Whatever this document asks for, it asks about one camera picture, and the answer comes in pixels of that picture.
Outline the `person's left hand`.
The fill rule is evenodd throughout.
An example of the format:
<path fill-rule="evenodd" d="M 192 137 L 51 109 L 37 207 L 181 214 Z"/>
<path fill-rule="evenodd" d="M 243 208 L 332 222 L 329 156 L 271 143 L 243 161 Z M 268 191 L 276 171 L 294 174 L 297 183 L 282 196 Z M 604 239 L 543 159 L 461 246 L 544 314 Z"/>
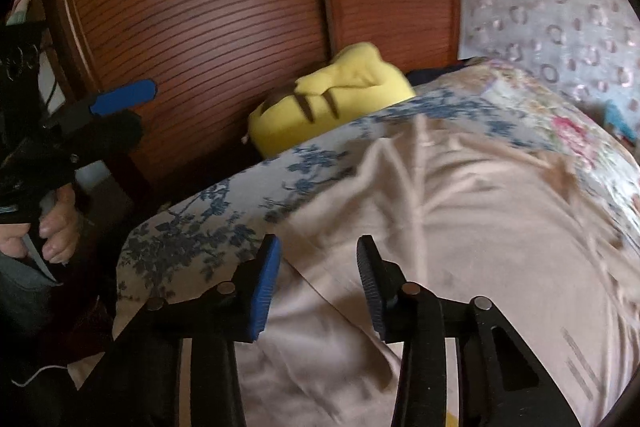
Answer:
<path fill-rule="evenodd" d="M 44 239 L 43 258 L 51 263 L 65 263 L 75 254 L 80 239 L 80 217 L 75 208 L 75 192 L 70 184 L 56 191 L 52 209 L 40 219 L 38 235 Z M 2 254 L 22 259 L 27 256 L 23 237 L 30 225 L 1 225 Z"/>

